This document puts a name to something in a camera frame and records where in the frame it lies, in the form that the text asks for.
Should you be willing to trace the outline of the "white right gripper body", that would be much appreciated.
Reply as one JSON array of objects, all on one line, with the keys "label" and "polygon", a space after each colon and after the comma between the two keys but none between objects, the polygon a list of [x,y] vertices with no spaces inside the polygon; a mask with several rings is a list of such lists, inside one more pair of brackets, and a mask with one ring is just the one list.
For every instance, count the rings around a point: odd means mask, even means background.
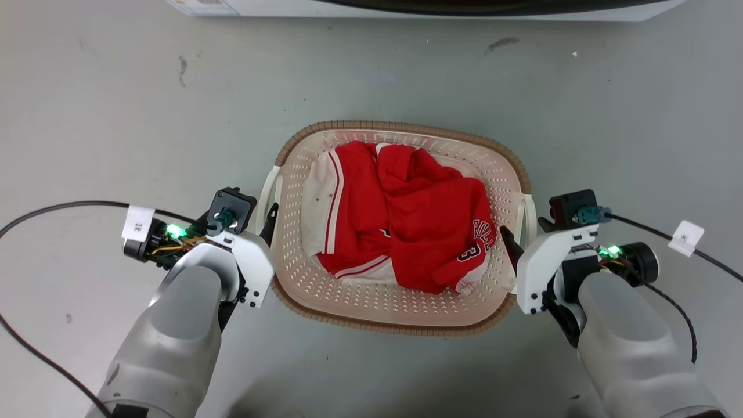
[{"label": "white right gripper body", "polygon": [[573,315],[584,315],[578,292],[584,279],[599,270],[599,257],[592,246],[599,225],[560,229],[541,223],[542,235],[527,245],[517,261],[517,302],[526,314],[546,306],[544,296],[554,296],[557,306]]}]

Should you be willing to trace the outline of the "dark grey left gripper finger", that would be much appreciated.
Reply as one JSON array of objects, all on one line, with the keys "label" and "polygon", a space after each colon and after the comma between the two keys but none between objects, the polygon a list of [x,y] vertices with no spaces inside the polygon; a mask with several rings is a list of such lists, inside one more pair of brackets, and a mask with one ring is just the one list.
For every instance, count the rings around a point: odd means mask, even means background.
[{"label": "dark grey left gripper finger", "polygon": [[278,209],[279,209],[278,203],[273,202],[273,204],[270,206],[268,213],[265,217],[265,222],[264,222],[264,225],[262,226],[262,230],[259,233],[260,238],[262,238],[263,241],[265,241],[265,243],[267,243],[269,247],[272,246],[273,237],[275,235],[275,227],[276,227]]}]

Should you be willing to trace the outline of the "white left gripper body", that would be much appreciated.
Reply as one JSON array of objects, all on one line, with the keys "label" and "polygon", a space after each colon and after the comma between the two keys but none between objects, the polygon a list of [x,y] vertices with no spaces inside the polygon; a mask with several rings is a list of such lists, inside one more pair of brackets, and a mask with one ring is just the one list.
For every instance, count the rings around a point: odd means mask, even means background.
[{"label": "white left gripper body", "polygon": [[273,257],[266,241],[249,231],[240,235],[223,231],[208,240],[231,252],[238,273],[245,280],[244,287],[248,289],[246,302],[250,307],[260,308],[275,275]]}]

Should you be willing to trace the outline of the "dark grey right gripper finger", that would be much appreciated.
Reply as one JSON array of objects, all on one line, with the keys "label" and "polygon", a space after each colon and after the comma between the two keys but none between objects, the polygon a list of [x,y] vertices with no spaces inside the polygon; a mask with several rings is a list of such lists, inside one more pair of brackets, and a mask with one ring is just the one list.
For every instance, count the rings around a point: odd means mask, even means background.
[{"label": "dark grey right gripper finger", "polygon": [[518,260],[522,257],[524,249],[517,243],[514,233],[505,225],[499,227],[500,236],[502,237],[505,249],[507,251],[510,265],[513,270],[513,277],[518,278]]}]

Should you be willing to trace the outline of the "beige plastic laundry basket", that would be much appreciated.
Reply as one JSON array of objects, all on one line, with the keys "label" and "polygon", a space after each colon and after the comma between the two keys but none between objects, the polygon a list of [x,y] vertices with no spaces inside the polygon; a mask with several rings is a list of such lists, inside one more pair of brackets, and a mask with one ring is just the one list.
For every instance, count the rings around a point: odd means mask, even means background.
[{"label": "beige plastic laundry basket", "polygon": [[301,201],[311,164],[351,141],[412,145],[428,151],[485,185],[497,225],[527,246],[537,234],[532,185],[512,150],[483,136],[437,127],[388,121],[321,121],[295,133],[279,152],[255,209],[255,230],[278,206],[271,244],[276,277],[271,288],[302,317],[357,330],[397,335],[454,338],[488,330],[517,306],[517,278],[502,241],[481,282],[458,296],[404,289],[392,284],[343,283],[327,273],[301,245]]}]

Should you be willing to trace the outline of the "red basketball jersey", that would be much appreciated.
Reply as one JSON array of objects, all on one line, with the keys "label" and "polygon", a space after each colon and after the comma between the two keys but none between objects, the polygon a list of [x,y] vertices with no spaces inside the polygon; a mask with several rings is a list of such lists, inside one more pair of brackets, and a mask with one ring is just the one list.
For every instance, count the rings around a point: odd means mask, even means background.
[{"label": "red basketball jersey", "polygon": [[485,185],[414,146],[379,145],[375,151],[398,285],[471,294],[496,242]]}]

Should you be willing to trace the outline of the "white and red shorts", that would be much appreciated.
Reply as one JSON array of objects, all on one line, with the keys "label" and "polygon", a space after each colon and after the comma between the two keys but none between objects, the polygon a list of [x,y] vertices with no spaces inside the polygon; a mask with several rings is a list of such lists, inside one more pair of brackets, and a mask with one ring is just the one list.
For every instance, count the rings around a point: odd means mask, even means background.
[{"label": "white and red shorts", "polygon": [[352,141],[321,154],[302,187],[302,249],[340,282],[397,283],[380,149]]}]

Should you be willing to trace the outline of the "label sticker on washing machine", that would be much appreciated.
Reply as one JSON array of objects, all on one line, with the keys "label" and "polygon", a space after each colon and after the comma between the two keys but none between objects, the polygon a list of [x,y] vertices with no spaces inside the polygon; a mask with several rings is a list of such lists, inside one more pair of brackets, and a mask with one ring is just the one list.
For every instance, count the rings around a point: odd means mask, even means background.
[{"label": "label sticker on washing machine", "polygon": [[226,0],[166,0],[187,16],[193,17],[231,17],[240,13]]}]

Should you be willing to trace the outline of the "white washing machine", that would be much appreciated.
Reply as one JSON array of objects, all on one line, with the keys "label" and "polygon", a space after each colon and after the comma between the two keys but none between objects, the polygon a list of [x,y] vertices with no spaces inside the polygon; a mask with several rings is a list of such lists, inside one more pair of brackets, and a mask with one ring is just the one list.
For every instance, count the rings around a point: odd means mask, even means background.
[{"label": "white washing machine", "polygon": [[231,17],[642,22],[688,0],[226,0]]}]

